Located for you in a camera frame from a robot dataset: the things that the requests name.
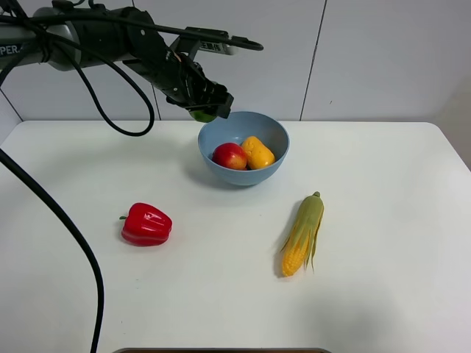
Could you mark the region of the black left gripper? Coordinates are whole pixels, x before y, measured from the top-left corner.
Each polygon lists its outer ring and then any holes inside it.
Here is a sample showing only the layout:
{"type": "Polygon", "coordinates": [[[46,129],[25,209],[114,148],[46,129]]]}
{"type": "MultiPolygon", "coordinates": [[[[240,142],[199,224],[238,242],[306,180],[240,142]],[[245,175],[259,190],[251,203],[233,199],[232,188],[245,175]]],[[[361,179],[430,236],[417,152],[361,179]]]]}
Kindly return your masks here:
{"type": "Polygon", "coordinates": [[[216,116],[228,118],[233,96],[223,85],[210,81],[201,67],[185,54],[167,51],[156,72],[152,85],[171,104],[186,110],[215,110],[216,116]]]}

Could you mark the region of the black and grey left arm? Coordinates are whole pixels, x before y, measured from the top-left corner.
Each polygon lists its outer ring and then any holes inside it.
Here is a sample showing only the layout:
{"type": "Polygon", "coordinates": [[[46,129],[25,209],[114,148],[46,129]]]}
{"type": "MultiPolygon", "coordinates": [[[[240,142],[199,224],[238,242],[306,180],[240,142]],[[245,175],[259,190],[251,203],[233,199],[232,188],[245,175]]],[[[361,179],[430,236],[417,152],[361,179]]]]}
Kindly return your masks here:
{"type": "Polygon", "coordinates": [[[203,123],[227,118],[233,96],[224,85],[209,80],[194,55],[201,40],[182,35],[168,45],[151,15],[135,7],[109,10],[89,1],[53,1],[32,16],[18,1],[1,2],[1,79],[16,67],[47,63],[59,71],[76,71],[100,114],[85,68],[106,65],[143,98],[144,92],[123,69],[143,77],[160,90],[169,104],[183,108],[203,123]]]}

